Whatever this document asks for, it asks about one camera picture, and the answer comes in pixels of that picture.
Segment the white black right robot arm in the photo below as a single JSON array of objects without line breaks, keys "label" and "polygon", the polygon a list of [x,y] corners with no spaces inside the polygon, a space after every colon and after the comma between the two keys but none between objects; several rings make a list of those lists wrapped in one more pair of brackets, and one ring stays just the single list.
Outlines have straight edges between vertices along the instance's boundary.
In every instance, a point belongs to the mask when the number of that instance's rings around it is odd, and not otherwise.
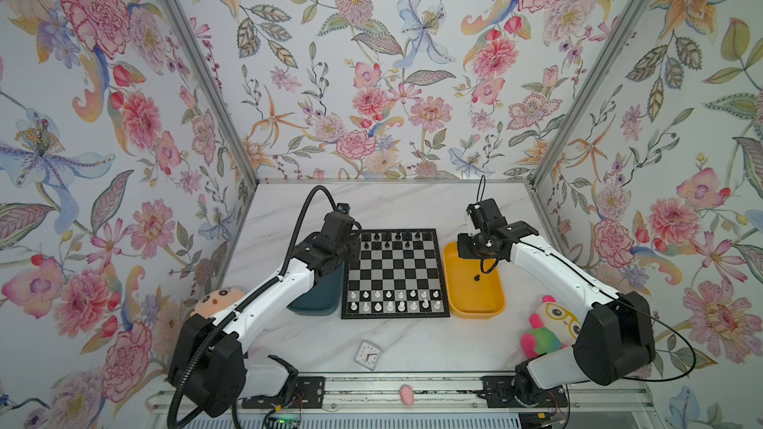
[{"label": "white black right robot arm", "polygon": [[519,403],[537,404],[545,393],[566,385],[606,386],[631,379],[655,361],[652,326],[657,320],[642,295],[620,293],[586,274],[523,220],[507,222],[492,199],[469,205],[466,220],[468,230],[457,238],[460,258],[512,262],[582,319],[572,345],[515,367],[508,393]]}]

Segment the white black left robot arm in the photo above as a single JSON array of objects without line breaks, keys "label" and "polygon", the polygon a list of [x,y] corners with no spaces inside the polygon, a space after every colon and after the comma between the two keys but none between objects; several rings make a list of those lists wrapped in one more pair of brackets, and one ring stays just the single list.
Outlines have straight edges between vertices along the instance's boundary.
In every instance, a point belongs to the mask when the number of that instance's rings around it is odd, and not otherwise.
[{"label": "white black left robot arm", "polygon": [[357,226],[347,205],[331,200],[321,230],[298,238],[314,197],[329,193],[323,185],[309,192],[284,260],[266,282],[213,315],[196,313],[183,324],[167,375],[175,389],[167,427],[184,428],[201,414],[236,414],[242,399],[271,399],[276,409],[294,401],[297,369],[276,356],[255,361],[248,350],[271,320],[347,260]]}]

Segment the black white chess board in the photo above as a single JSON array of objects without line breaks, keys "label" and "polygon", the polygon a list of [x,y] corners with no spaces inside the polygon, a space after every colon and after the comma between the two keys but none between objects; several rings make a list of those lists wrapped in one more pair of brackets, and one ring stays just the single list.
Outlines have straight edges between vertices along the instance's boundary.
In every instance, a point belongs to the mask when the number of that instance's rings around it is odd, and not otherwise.
[{"label": "black white chess board", "polygon": [[341,318],[448,318],[449,299],[434,228],[361,230],[351,241]]}]

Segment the yellow plastic tray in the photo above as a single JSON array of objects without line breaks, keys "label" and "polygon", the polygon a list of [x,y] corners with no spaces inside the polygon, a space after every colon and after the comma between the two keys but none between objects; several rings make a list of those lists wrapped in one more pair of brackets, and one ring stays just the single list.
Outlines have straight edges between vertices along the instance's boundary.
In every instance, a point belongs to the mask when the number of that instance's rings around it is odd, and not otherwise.
[{"label": "yellow plastic tray", "polygon": [[461,259],[457,244],[443,250],[443,271],[449,309],[462,319],[491,319],[506,308],[506,297],[497,269],[481,272],[479,260]]}]

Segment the teal plastic tray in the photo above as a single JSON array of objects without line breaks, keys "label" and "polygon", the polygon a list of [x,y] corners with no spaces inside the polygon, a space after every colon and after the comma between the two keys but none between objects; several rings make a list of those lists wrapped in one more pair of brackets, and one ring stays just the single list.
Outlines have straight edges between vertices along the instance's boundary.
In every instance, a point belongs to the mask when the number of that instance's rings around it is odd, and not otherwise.
[{"label": "teal plastic tray", "polygon": [[328,316],[333,314],[342,300],[346,264],[342,263],[307,293],[291,302],[287,309],[301,316]]}]

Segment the green pink owl plush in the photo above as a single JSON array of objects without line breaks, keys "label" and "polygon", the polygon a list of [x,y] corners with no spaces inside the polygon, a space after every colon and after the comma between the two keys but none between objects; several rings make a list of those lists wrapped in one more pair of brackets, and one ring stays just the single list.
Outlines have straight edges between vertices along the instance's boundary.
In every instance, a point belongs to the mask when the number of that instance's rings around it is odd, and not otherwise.
[{"label": "green pink owl plush", "polygon": [[571,347],[582,327],[576,315],[550,295],[544,295],[529,322],[532,329],[522,335],[520,345],[530,359]]}]

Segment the small white square clock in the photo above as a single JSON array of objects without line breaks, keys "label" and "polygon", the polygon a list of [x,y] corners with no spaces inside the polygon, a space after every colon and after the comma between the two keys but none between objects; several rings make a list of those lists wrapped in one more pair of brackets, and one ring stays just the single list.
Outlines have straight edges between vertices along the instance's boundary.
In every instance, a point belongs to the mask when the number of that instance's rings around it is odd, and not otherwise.
[{"label": "small white square clock", "polygon": [[368,371],[374,371],[383,354],[383,350],[369,342],[363,341],[355,354],[355,363]]}]

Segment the pink faced plush doll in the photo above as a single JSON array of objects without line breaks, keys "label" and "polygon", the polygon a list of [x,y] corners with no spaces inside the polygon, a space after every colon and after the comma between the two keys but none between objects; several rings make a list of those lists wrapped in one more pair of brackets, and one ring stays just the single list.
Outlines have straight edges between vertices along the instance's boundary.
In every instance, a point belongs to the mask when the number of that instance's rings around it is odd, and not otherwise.
[{"label": "pink faced plush doll", "polygon": [[216,313],[224,311],[242,300],[244,295],[246,295],[244,291],[234,287],[213,291],[196,304],[192,314],[200,315],[205,319],[212,318]]}]

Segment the small pink toy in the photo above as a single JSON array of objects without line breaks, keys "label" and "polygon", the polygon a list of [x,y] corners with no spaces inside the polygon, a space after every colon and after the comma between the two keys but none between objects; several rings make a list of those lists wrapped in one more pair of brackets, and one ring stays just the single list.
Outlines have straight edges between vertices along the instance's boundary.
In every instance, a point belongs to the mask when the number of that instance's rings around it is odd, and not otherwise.
[{"label": "small pink toy", "polygon": [[406,407],[411,407],[415,403],[415,392],[410,385],[403,385],[399,389],[399,399]]}]

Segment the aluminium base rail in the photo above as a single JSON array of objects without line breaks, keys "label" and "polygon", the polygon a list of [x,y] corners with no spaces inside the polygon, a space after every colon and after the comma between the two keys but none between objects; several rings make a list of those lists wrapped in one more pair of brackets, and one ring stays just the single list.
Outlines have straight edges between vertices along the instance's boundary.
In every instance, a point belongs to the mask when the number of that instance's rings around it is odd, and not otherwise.
[{"label": "aluminium base rail", "polygon": [[[445,373],[304,373],[304,377],[324,379],[319,395],[311,391],[296,399],[282,412],[340,415],[361,412],[393,413],[476,413],[489,411],[484,377],[507,379],[506,371],[455,371]],[[410,385],[415,403],[406,407],[399,399],[399,389]],[[653,412],[652,395],[646,385],[635,381],[618,381],[610,386],[576,383],[555,389],[544,402],[525,407],[509,399],[502,411],[533,412],[548,409],[559,414],[582,412]]]}]

